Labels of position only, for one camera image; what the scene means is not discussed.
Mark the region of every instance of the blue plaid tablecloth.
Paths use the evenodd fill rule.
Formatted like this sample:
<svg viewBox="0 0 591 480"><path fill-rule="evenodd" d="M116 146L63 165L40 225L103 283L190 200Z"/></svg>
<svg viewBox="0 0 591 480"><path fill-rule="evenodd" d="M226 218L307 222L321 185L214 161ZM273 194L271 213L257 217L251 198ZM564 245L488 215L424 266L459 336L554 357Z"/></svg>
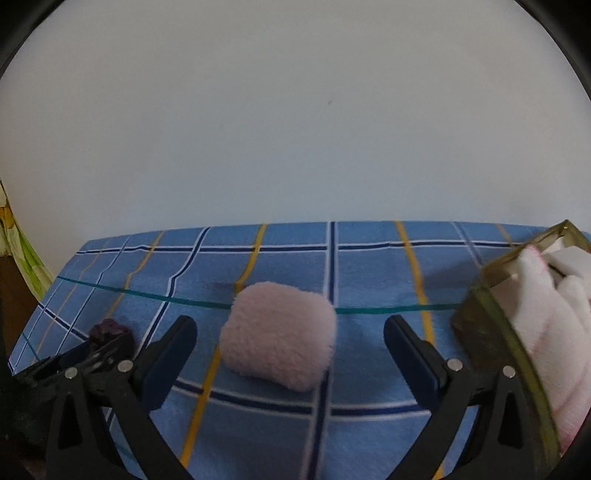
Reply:
<svg viewBox="0 0 591 480"><path fill-rule="evenodd" d="M383 480L429 413L408 390L382 338L403 312L419 336L463 358L453 309L484 263L543 228L453 222L338 222L193 228L93 240L67 263L12 352L18 372L78 345L105 317L128 325L138 348L179 315L197 346L151 417L188 470L207 480ZM212 367L238 282L275 281L324 294L337 308L335 358L318 389L298 394ZM209 391L204 379L209 371ZM200 416L199 399L207 401ZM129 470L144 478L116 419ZM443 470L467 438L466 415Z"/></svg>

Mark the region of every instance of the brown wooden surface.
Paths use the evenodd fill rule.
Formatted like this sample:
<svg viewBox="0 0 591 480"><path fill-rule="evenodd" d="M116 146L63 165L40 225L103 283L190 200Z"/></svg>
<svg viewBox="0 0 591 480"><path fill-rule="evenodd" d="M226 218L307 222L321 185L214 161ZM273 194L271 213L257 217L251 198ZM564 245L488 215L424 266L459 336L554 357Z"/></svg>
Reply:
<svg viewBox="0 0 591 480"><path fill-rule="evenodd" d="M0 257L0 301L4 319L4 342L10 354L23 328L37 307L12 257Z"/></svg>

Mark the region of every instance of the green curtain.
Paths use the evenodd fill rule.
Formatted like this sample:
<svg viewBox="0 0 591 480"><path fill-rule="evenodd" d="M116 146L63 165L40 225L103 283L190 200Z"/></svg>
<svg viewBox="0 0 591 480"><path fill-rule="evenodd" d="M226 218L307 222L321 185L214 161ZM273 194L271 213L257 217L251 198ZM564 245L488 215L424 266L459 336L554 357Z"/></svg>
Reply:
<svg viewBox="0 0 591 480"><path fill-rule="evenodd" d="M0 227L0 256L14 257L27 286L35 298L41 300L53 279L14 220L1 182Z"/></svg>

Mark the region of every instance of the metal screw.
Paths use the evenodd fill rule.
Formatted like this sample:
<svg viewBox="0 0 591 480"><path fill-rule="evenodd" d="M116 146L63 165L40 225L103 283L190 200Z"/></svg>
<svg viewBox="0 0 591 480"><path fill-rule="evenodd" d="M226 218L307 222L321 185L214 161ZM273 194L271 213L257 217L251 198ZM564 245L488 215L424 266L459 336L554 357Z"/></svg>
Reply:
<svg viewBox="0 0 591 480"><path fill-rule="evenodd" d="M75 378L76 375L78 375L78 369L76 367L70 367L68 370L66 370L64 375L68 380L71 380L72 378Z"/></svg>
<svg viewBox="0 0 591 480"><path fill-rule="evenodd" d="M117 365L117 370L119 370L122 374L126 374L127 372L131 371L134 367L134 363L131 360L123 360L119 362Z"/></svg>
<svg viewBox="0 0 591 480"><path fill-rule="evenodd" d="M515 368L512 366L505 365L503 367L503 375L505 375L507 378L513 378L515 375L517 375L517 372L515 372Z"/></svg>
<svg viewBox="0 0 591 480"><path fill-rule="evenodd" d="M447 361L447 367L449 368L449 370L459 372L462 368L464 368L464 364L459 358L450 358Z"/></svg>

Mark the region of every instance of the pink fuzzy object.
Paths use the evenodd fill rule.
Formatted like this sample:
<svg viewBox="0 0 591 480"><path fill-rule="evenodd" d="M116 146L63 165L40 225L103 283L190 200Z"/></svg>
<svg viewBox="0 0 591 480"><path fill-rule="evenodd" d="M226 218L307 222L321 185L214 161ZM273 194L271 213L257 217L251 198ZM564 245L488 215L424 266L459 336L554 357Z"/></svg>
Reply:
<svg viewBox="0 0 591 480"><path fill-rule="evenodd" d="M236 296L219 346L228 368L307 391L322 381L335 336L335 310L324 297L264 282Z"/></svg>

